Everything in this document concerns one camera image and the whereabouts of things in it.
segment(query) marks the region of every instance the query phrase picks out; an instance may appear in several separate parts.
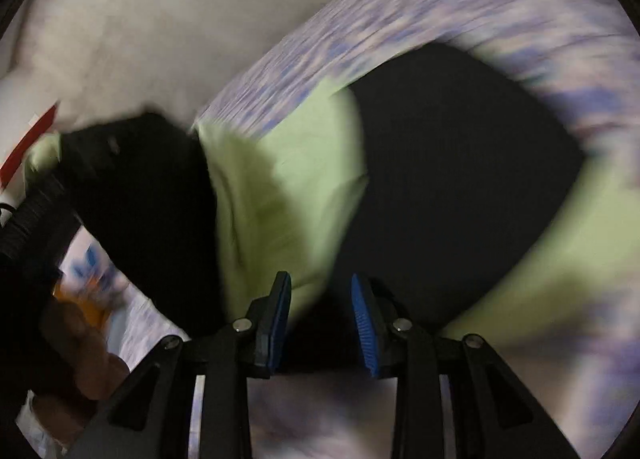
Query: black fabric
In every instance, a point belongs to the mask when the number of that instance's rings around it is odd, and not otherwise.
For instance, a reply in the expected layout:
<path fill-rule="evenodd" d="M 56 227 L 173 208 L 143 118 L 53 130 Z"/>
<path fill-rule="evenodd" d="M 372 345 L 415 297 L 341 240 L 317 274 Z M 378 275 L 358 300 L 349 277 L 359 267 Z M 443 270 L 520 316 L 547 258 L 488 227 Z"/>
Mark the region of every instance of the black fabric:
<path fill-rule="evenodd" d="M 390 60 L 350 89 L 369 185 L 329 291 L 289 337 L 287 370 L 353 364 L 354 272 L 385 284 L 431 330 L 446 325 L 535 243 L 584 161 L 542 103 L 444 44 Z"/>
<path fill-rule="evenodd" d="M 226 321 L 200 142 L 161 115 L 62 136 L 70 203 L 114 265 L 191 337 Z"/>

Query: gray floor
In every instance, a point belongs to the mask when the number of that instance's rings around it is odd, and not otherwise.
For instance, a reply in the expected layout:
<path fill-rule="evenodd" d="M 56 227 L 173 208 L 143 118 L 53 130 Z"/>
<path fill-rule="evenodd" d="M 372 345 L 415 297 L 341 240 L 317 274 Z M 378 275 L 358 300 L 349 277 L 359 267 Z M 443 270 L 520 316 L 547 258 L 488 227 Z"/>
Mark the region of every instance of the gray floor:
<path fill-rule="evenodd" d="M 330 0 L 33 0 L 19 66 L 80 126 L 159 103 L 182 124 Z"/>

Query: red strip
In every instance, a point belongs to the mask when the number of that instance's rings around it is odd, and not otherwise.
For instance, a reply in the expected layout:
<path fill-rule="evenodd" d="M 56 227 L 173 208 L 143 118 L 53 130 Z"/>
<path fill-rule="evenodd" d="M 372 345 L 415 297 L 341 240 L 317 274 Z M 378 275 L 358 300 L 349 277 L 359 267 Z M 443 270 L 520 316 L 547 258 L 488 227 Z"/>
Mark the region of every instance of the red strip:
<path fill-rule="evenodd" d="M 58 104 L 53 105 L 47 112 L 45 112 L 38 121 L 29 129 L 20 142 L 15 146 L 13 152 L 6 158 L 6 161 L 0 168 L 0 190 L 4 189 L 11 181 L 12 177 L 20 168 L 24 153 L 29 150 L 29 147 L 36 142 L 36 140 L 45 132 L 47 132 L 53 120 L 56 118 L 56 111 Z"/>

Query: blue gripper pad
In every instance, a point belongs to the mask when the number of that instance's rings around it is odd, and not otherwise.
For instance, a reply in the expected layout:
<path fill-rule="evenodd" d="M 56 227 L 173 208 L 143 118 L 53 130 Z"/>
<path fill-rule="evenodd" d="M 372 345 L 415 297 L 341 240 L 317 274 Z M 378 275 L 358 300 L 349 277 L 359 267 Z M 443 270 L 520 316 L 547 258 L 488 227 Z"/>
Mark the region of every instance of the blue gripper pad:
<path fill-rule="evenodd" d="M 380 338 L 376 331 L 372 310 L 376 310 L 376 314 L 379 314 L 378 306 L 369 283 L 360 283 L 357 275 L 353 275 L 351 279 L 351 305 L 360 337 L 364 364 L 371 376 L 375 378 L 380 372 Z"/>
<path fill-rule="evenodd" d="M 279 271 L 255 335 L 255 365 L 273 374 L 280 365 L 291 304 L 291 277 Z"/>

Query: red object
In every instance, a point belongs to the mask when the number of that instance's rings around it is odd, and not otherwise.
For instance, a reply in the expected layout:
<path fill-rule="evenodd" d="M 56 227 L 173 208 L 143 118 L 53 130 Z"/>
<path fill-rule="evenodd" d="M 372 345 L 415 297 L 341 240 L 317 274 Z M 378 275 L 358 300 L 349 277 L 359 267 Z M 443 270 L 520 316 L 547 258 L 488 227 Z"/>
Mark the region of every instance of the red object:
<path fill-rule="evenodd" d="M 42 134 L 51 128 L 53 120 L 56 118 L 57 109 L 58 104 L 56 103 L 40 116 L 38 121 L 29 129 L 29 132 L 22 136 L 22 139 L 15 146 L 12 153 L 9 154 L 9 157 L 6 158 L 5 162 L 2 163 L 2 168 L 0 168 L 0 190 L 9 184 L 17 169 L 20 168 L 24 153 Z"/>

